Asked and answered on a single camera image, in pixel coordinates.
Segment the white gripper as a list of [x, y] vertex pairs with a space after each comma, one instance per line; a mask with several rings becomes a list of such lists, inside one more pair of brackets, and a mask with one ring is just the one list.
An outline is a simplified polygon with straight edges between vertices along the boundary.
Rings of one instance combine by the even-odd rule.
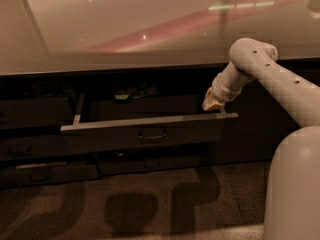
[[204, 111], [215, 111], [224, 108], [224, 102], [232, 102], [239, 95], [240, 90], [231, 90], [222, 81], [222, 74], [219, 73], [212, 81], [211, 88], [206, 92], [202, 103]]

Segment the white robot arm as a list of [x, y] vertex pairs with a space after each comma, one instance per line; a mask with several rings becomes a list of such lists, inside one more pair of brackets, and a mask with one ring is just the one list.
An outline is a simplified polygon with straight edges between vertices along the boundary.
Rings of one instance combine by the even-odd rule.
[[278, 50], [252, 38], [235, 41], [229, 63], [208, 88], [202, 108], [222, 110], [256, 80], [300, 128], [270, 164], [263, 240], [320, 240], [320, 87], [277, 63]]

